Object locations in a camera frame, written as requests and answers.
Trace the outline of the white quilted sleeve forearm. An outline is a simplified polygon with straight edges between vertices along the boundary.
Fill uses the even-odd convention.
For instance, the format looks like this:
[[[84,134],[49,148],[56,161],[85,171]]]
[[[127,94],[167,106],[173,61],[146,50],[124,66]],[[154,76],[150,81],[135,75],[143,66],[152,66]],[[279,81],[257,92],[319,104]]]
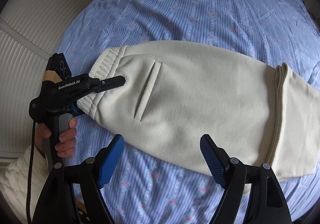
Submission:
[[[26,201],[30,152],[31,147],[28,147],[23,156],[11,162],[1,173],[1,193],[21,223],[28,222]],[[37,201],[48,175],[46,160],[35,149],[31,176],[31,216],[34,214]]]

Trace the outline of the person's left hand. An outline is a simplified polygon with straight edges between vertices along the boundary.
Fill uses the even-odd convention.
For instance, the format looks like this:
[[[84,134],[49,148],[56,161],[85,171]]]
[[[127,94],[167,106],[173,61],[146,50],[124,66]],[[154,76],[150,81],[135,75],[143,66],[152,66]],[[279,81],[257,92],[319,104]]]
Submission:
[[[75,145],[76,145],[76,126],[78,121],[75,118],[72,118],[68,122],[67,130],[63,131],[59,135],[59,142],[55,146],[57,155],[61,158],[72,158],[75,154]],[[51,132],[49,128],[41,123],[38,124],[35,128],[35,147],[38,152],[45,157],[45,152],[43,148],[43,141],[50,138]]]

